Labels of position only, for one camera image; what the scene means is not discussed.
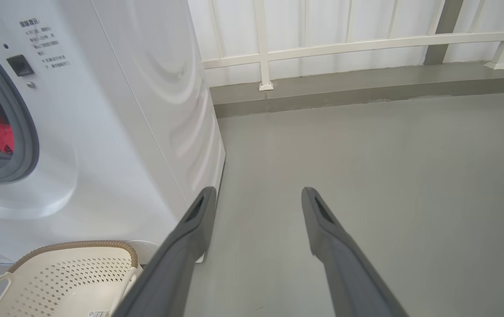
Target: laundry basket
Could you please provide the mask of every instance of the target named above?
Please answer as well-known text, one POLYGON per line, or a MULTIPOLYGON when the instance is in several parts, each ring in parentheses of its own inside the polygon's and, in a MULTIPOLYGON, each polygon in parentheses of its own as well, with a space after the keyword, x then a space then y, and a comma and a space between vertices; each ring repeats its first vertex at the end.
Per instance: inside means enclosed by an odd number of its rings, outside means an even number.
POLYGON ((140 275, 137 253, 120 241, 41 247, 0 281, 0 317, 106 317, 140 275))

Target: basket rim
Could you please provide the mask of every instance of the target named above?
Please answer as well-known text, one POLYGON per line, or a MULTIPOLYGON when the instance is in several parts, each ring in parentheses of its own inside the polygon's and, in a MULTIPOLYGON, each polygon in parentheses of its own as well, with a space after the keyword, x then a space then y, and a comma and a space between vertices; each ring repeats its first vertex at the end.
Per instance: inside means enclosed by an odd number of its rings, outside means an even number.
POLYGON ((36 257, 39 254, 47 253, 51 251, 67 250, 67 249, 78 249, 81 247, 119 247, 120 249, 126 250, 131 255, 131 266, 138 267, 139 257, 134 247, 123 241, 111 241, 111 240, 95 240, 95 241, 76 241, 76 242, 66 242, 58 243, 53 245, 47 245, 46 247, 39 247, 38 249, 27 253, 24 257, 16 261, 15 264, 7 270, 9 273, 15 273, 15 271, 24 265, 26 261, 36 257))

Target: gray floor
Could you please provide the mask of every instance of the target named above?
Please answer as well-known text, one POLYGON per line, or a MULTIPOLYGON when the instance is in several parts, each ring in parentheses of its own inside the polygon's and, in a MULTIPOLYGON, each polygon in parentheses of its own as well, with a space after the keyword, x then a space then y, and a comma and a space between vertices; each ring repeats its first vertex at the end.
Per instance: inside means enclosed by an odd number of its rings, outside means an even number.
POLYGON ((226 166, 187 317, 333 316, 311 186, 409 315, 504 316, 504 94, 219 120, 226 166))

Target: washing machine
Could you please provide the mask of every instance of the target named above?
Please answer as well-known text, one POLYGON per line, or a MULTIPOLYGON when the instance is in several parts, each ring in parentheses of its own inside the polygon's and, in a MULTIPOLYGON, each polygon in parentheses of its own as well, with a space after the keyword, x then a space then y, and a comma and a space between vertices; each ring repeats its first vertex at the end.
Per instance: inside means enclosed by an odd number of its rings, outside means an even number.
POLYGON ((145 263, 225 151, 185 0, 0 0, 0 263, 131 241, 145 263))

